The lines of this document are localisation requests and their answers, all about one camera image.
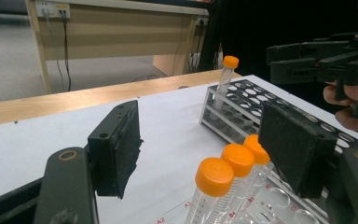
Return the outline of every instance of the cable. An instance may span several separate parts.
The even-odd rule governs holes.
[[[200,50],[200,41],[201,41],[201,37],[202,37],[202,28],[204,27],[204,20],[200,20],[200,34],[199,34],[199,42],[197,43],[197,51],[199,52]],[[200,54],[198,54],[197,59],[196,59],[196,64],[194,64],[194,68],[193,70],[196,71],[197,68],[199,67],[199,63],[200,63]]]
[[[183,39],[183,25],[184,25],[184,15],[185,15],[185,12],[183,11],[183,8],[180,7],[181,10],[182,10],[182,17],[181,17],[181,29],[180,29],[180,43],[179,43],[179,46],[178,48],[176,49],[176,52],[175,52],[175,56],[173,58],[173,66],[172,66],[172,75],[173,75],[173,72],[175,71],[175,64],[176,64],[176,55],[177,53],[179,52],[179,48],[182,46],[182,39]]]
[[[66,32],[66,22],[67,22],[67,18],[66,18],[66,11],[62,11],[60,10],[61,16],[62,16],[62,23],[63,23],[63,31],[64,31],[64,42],[63,42],[63,48],[64,48],[64,54],[65,54],[65,67],[66,67],[66,73],[68,75],[68,91],[71,90],[72,87],[72,79],[71,76],[69,74],[69,55],[68,55],[68,37],[67,37],[67,32]]]
[[[50,21],[49,21],[49,19],[48,19],[48,9],[43,8],[43,9],[42,9],[42,14],[43,14],[43,16],[44,16],[45,19],[46,19],[46,23],[48,24],[48,31],[50,32],[50,37],[51,37],[51,39],[52,39],[52,41],[53,41],[54,50],[55,50],[55,53],[56,53],[56,62],[57,62],[58,71],[60,72],[62,90],[65,91],[65,87],[64,87],[64,85],[63,85],[62,71],[61,71],[61,68],[60,68],[60,63],[59,63],[59,61],[58,61],[58,59],[59,59],[59,54],[58,54],[57,42],[56,42],[56,40],[55,40],[53,31],[52,31],[52,29],[51,29]]]

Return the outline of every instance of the desk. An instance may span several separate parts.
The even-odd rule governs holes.
[[[168,76],[186,72],[189,54],[196,48],[193,45],[202,38],[196,32],[196,18],[208,15],[203,9],[131,1],[60,2],[70,4],[71,18],[67,23],[70,59],[159,55],[154,65]],[[35,1],[26,3],[42,78],[46,91],[51,93],[46,61],[56,60],[57,54],[45,18],[36,16]],[[63,52],[62,20],[51,19],[50,24],[58,52]]]
[[[136,99],[139,102],[141,136],[145,140],[138,167],[130,178],[123,200],[97,198],[99,215],[101,223],[137,224],[157,220],[193,195],[194,174],[200,161],[219,156],[227,144],[199,124],[208,83],[216,81],[219,72],[107,87],[111,91],[99,88],[3,102],[0,113],[5,108],[9,109],[9,116],[14,111],[23,111],[29,119],[19,120],[18,123],[12,122],[19,119],[15,117],[8,119],[9,123],[2,123],[1,120],[0,195],[42,176],[47,158],[55,151],[85,146],[90,132],[115,105]],[[339,127],[333,115],[266,81],[255,76],[236,78],[249,79],[315,117]],[[184,84],[193,87],[177,90]],[[143,89],[131,93],[133,85],[143,86]],[[101,92],[111,94],[106,97]],[[87,95],[85,102],[81,102],[82,97]],[[38,108],[42,106],[38,99],[48,106]],[[73,102],[73,105],[65,107],[63,102]],[[40,117],[41,110],[48,110],[49,107],[55,108]]]

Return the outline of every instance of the wooden desk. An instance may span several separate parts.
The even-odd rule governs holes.
[[[219,80],[221,70],[0,102],[0,123],[57,114]]]
[[[207,14],[203,9],[131,1],[60,2],[70,4],[67,23],[69,59],[159,55],[154,65],[167,76],[186,73],[189,54],[199,39],[195,21],[199,15]],[[26,0],[26,3],[42,78],[47,93],[51,93],[46,61],[64,58],[62,19],[49,20],[55,47],[46,19],[37,17],[35,0]]]

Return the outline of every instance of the power cord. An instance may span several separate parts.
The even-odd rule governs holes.
[[[67,22],[66,11],[65,10],[60,10],[60,14],[62,16],[63,31],[64,31],[63,47],[64,47],[64,53],[65,53],[66,73],[68,75],[68,82],[69,82],[68,91],[70,91],[71,87],[72,87],[72,79],[71,79],[71,76],[69,74],[68,35],[67,35],[67,32],[66,32],[66,22]]]
[[[55,53],[56,53],[57,67],[58,67],[58,71],[60,72],[60,76],[61,76],[62,90],[65,91],[65,87],[64,87],[64,84],[63,84],[62,71],[61,71],[61,68],[60,68],[60,63],[59,63],[59,61],[58,61],[58,59],[59,59],[59,54],[58,54],[57,42],[56,42],[56,39],[55,39],[55,37],[54,37],[53,31],[52,31],[52,29],[51,29],[50,21],[49,21],[49,19],[48,19],[48,14],[49,14],[48,9],[43,8],[43,9],[42,9],[42,14],[43,14],[43,16],[44,16],[45,19],[46,19],[46,23],[48,24],[48,31],[50,32],[50,37],[51,37],[51,40],[53,41],[54,50],[55,50]]]
[[[188,61],[188,69],[189,69],[189,72],[190,73],[194,73],[194,72],[197,72],[197,68],[199,66],[199,63],[200,63],[200,41],[201,41],[201,36],[202,36],[202,30],[203,30],[203,27],[204,27],[204,20],[200,20],[200,33],[199,33],[199,41],[197,43],[197,48],[196,48],[196,53],[191,53],[190,54],[190,60]]]

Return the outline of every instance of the electrical outlet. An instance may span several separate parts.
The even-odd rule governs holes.
[[[202,16],[197,17],[196,25],[206,25],[206,24],[208,24],[208,18],[207,17],[202,17]]]
[[[35,0],[34,2],[36,6],[36,16],[37,17],[45,17],[43,11],[48,12],[49,18],[61,18],[62,13],[65,13],[66,19],[71,18],[71,13],[69,10],[68,3],[56,3],[56,2],[48,2],[42,0]]]
[[[53,3],[55,7],[56,17],[61,18],[62,13],[65,13],[66,19],[71,18],[71,12],[69,10],[69,4],[67,3]]]
[[[43,11],[45,10],[48,13],[50,18],[55,17],[55,8],[51,2],[46,1],[35,1],[34,5],[36,6],[36,16],[37,17],[45,17]]]

